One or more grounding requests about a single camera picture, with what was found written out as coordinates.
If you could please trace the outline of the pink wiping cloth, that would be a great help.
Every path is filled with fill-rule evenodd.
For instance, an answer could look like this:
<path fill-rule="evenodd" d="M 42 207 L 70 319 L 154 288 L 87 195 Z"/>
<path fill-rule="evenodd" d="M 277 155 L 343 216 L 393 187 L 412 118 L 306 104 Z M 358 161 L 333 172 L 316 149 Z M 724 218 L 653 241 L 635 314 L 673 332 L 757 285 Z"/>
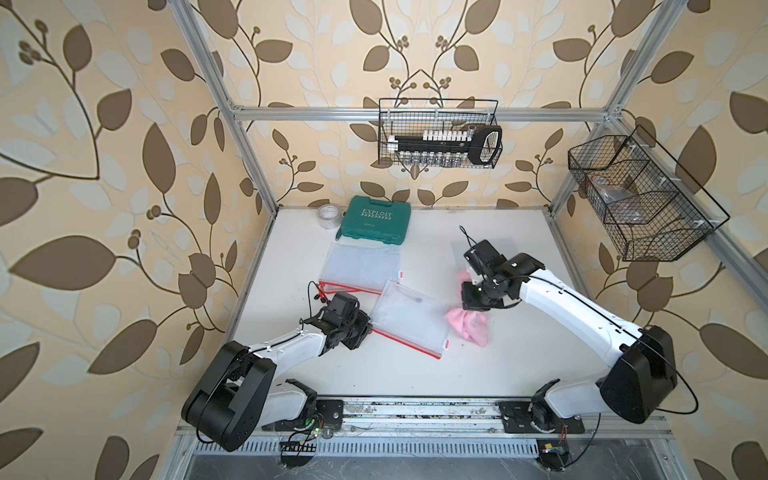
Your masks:
<path fill-rule="evenodd" d="M 481 348 L 488 344 L 488 316 L 479 311 L 466 310 L 463 307 L 452 308 L 444 319 L 464 339 Z"/>

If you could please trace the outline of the clear mesh document bag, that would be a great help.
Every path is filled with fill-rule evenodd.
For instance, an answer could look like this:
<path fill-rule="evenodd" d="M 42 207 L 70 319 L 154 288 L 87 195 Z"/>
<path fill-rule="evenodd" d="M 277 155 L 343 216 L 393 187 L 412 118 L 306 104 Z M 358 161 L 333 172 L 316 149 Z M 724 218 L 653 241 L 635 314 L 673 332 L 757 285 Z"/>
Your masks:
<path fill-rule="evenodd" d="M 450 305 L 388 280 L 371 314 L 372 330 L 435 359 L 448 345 Z"/>

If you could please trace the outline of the wiped clear document bag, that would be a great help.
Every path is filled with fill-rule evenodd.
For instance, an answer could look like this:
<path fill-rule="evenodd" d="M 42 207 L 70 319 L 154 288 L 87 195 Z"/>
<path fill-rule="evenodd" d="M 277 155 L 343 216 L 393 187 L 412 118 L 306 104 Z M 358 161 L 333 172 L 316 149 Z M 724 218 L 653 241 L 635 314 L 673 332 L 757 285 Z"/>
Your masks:
<path fill-rule="evenodd" d="M 472 245 L 467 240 L 454 241 L 450 243 L 450 249 L 456 269 L 476 275 L 475 263 L 496 267 L 520 253 L 519 246 L 511 237 L 482 240 Z"/>

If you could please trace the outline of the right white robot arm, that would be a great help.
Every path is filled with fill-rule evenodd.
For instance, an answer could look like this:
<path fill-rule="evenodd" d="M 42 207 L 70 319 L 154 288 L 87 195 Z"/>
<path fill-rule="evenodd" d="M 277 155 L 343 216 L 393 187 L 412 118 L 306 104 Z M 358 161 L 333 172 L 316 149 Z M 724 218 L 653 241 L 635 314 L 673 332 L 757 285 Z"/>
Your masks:
<path fill-rule="evenodd" d="M 673 341 L 662 328 L 642 329 L 610 313 L 528 254 L 506 258 L 483 241 L 463 257 L 479 278 L 463 283 L 464 307 L 489 311 L 505 308 L 506 299 L 526 303 L 564 326 L 607 367 L 583 380 L 554 379 L 540 387 L 528 407 L 535 430 L 549 433 L 560 421 L 605 412 L 642 424 L 676 388 Z"/>

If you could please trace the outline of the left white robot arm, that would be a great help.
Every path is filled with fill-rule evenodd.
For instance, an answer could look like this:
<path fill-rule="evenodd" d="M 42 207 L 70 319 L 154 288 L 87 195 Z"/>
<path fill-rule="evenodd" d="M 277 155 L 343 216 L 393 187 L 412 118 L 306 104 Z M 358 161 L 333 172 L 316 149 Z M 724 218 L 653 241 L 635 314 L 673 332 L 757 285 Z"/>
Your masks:
<path fill-rule="evenodd" d="M 198 440 L 231 452 L 254 430 L 286 422 L 303 431 L 320 422 L 317 393 L 305 383 L 278 377 L 343 345 L 360 347 L 372 329 L 357 307 L 339 313 L 329 307 L 278 339 L 252 346 L 237 341 L 218 351 L 185 401 L 181 419 Z"/>

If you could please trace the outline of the stack of clear document bags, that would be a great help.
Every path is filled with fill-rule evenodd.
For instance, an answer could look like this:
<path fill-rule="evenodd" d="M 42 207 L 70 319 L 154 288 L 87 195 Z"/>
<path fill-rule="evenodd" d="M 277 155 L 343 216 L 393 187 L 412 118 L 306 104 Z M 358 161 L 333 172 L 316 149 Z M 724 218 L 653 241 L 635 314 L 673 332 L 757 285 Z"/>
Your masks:
<path fill-rule="evenodd" d="M 319 276 L 324 293 L 380 295 L 388 282 L 400 279 L 400 250 L 333 245 Z"/>

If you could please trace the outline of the plastic bag in right basket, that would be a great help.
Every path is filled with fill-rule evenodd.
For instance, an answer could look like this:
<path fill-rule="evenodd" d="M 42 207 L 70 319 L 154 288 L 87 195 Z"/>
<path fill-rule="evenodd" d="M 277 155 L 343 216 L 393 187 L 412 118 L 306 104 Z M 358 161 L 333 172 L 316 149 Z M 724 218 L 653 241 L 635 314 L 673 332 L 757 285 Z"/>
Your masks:
<path fill-rule="evenodd" d="M 643 222 L 641 201 L 637 193 L 617 186 L 602 176 L 594 177 L 593 185 L 602 202 L 599 211 L 608 223 L 639 224 Z"/>

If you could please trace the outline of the green plastic tool case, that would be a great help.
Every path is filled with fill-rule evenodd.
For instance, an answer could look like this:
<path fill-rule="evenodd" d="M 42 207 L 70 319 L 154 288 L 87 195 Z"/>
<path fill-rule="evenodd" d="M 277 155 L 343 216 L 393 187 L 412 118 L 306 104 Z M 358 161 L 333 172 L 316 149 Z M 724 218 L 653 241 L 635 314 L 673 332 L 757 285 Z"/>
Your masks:
<path fill-rule="evenodd" d="M 387 245 L 402 245 L 410 217 L 409 203 L 355 196 L 336 233 L 336 239 L 348 237 L 378 241 Z"/>

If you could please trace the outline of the clear tape roll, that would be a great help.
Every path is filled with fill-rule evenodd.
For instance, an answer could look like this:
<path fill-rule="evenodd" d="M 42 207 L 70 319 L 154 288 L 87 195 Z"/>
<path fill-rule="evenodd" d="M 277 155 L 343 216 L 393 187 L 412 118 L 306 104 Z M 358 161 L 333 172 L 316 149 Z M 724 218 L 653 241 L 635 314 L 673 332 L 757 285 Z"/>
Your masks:
<path fill-rule="evenodd" d="M 338 228 L 343 221 L 343 211 L 335 204 L 324 204 L 317 208 L 319 225 L 326 230 Z"/>

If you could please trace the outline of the black white tool in basket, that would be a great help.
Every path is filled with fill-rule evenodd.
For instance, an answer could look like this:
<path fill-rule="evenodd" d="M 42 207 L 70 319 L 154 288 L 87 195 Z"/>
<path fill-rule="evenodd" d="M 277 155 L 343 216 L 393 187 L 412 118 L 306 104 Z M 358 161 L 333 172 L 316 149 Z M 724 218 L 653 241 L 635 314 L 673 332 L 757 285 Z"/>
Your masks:
<path fill-rule="evenodd" d="M 470 125 L 464 130 L 390 135 L 384 152 L 406 166 L 493 168 L 503 152 L 502 134 L 499 125 Z"/>

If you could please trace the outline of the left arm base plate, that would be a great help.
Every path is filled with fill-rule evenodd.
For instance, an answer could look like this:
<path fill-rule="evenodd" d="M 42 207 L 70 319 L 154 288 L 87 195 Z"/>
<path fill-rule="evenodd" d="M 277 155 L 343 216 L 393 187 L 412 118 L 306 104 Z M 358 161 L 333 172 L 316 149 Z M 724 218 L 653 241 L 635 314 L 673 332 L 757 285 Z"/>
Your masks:
<path fill-rule="evenodd" d="M 305 406 L 293 420 L 281 420 L 261 427 L 265 432 L 304 432 L 319 429 L 321 432 L 336 432 L 344 420 L 344 402 L 339 399 L 320 399 Z"/>

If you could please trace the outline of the aluminium front rail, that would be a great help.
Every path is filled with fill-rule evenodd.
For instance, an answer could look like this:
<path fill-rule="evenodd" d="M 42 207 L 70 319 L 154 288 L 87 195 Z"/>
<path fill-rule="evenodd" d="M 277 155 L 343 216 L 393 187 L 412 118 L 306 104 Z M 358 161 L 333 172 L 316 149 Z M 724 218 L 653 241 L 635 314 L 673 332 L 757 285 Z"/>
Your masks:
<path fill-rule="evenodd" d="M 582 414 L 560 421 L 551 431 L 534 429 L 523 418 L 523 397 L 372 397 L 320 396 L 310 424 L 322 438 L 564 438 L 671 440 L 671 426 L 661 414 L 643 424 L 629 423 L 612 413 Z"/>

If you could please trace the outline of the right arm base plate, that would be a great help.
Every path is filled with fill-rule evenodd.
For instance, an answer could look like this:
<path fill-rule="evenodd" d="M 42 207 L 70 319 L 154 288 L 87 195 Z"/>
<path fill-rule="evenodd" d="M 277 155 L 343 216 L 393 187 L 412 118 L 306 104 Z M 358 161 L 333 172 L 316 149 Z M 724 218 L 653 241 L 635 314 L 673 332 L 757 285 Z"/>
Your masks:
<path fill-rule="evenodd" d="M 530 399 L 502 400 L 496 403 L 507 434 L 583 434 L 585 427 L 575 417 L 558 417 L 545 402 Z"/>

